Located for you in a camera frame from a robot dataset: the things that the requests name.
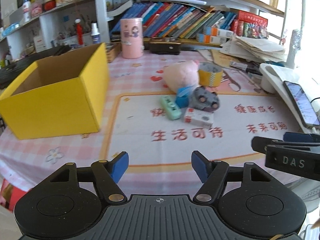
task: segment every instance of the flower pattern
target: flower pattern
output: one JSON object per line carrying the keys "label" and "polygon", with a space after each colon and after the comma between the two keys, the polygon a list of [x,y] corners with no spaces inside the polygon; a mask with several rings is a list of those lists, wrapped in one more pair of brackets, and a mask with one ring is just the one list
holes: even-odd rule
{"label": "flower pattern", "polygon": [[60,147],[49,150],[49,156],[46,157],[45,161],[51,164],[57,163],[58,159],[63,157],[63,153],[60,152]]}

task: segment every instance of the table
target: table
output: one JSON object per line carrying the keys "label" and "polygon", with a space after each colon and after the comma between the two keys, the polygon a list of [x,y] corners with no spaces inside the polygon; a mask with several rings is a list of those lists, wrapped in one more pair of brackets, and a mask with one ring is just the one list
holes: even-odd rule
{"label": "table", "polygon": [[[221,85],[212,89],[221,100],[221,108],[214,114],[213,130],[181,120],[170,121],[158,102],[161,95],[171,93],[162,79],[163,69],[186,60],[206,61],[194,51],[182,51],[179,56],[145,51],[139,59],[116,58],[108,64],[110,82],[100,132],[17,140],[6,128],[0,136],[0,173],[27,191],[64,163],[89,166],[99,159],[111,160],[124,150],[129,153],[130,166],[119,186],[126,195],[193,196],[201,186],[190,164],[193,150],[231,165],[254,161],[265,168],[264,155],[252,151],[250,140],[255,135],[282,138],[286,131],[298,132],[289,109],[241,71],[224,69]],[[165,137],[159,134],[160,130],[166,132]],[[297,179],[267,170],[282,183]],[[227,190],[238,186],[228,183]]]}

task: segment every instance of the pink box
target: pink box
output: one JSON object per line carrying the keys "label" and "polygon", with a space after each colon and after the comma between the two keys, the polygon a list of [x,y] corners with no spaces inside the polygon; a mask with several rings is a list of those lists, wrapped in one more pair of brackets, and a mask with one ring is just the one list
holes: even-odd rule
{"label": "pink box", "polygon": [[143,55],[142,18],[120,20],[122,57],[139,58]]}

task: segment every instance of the yellow cardboard box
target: yellow cardboard box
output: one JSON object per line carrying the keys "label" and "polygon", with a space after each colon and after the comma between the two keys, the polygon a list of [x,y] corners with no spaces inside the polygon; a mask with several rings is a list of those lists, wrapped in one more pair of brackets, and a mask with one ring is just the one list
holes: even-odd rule
{"label": "yellow cardboard box", "polygon": [[106,92],[105,44],[32,63],[0,96],[0,115],[18,139],[97,132]]}

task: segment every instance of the phone screen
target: phone screen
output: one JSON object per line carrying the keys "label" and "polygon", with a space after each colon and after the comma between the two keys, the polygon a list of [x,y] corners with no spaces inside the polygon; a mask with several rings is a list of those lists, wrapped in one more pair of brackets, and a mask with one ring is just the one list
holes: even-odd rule
{"label": "phone screen", "polygon": [[292,94],[305,123],[319,126],[320,120],[317,117],[316,112],[313,109],[307,95],[302,90],[302,87],[299,84],[291,83],[288,81],[285,81],[284,83]]}

